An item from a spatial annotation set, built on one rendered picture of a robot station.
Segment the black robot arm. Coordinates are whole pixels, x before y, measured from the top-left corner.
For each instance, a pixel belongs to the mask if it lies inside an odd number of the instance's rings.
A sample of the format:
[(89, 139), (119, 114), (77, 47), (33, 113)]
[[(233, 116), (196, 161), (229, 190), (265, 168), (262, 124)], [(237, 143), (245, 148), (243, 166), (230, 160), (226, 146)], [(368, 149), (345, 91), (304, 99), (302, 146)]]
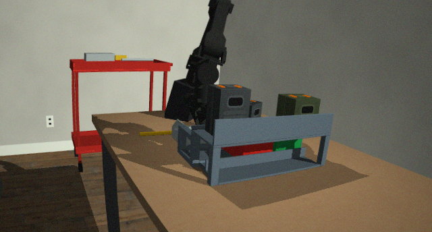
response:
[(182, 81), (187, 86), (192, 86), (195, 80), (204, 85), (214, 84), (219, 78), (217, 65), (223, 66), (226, 60), (227, 48), (225, 47), (226, 39), (223, 31), (227, 15), (232, 13), (234, 4), (231, 3), (231, 0), (210, 0), (208, 6), (210, 7), (208, 11), (209, 23), (200, 46), (193, 50), (186, 64), (188, 73), (186, 79)]

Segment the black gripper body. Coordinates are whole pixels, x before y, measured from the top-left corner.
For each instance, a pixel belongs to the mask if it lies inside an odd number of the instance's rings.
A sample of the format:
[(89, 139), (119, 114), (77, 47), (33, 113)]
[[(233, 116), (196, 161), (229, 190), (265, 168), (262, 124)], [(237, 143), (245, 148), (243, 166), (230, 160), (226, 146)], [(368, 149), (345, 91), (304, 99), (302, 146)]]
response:
[(201, 107), (201, 112), (206, 115), (208, 85), (204, 85), (200, 81), (195, 80), (192, 86), (194, 86), (194, 94), (185, 94), (183, 102), (190, 102), (190, 106), (192, 107)]

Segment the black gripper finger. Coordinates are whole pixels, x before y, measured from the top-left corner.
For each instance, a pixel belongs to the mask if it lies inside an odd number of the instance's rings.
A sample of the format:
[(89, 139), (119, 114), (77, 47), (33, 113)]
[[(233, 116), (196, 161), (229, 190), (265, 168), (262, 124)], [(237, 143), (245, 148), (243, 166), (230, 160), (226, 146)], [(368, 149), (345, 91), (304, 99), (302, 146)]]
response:
[(196, 111), (198, 116), (198, 121), (200, 125), (205, 125), (206, 123), (206, 115), (203, 114), (201, 111)]
[(192, 114), (192, 117), (194, 119), (195, 124), (200, 125), (196, 111), (201, 111), (201, 107), (192, 107), (192, 106), (188, 105), (188, 108), (190, 109), (190, 112)]

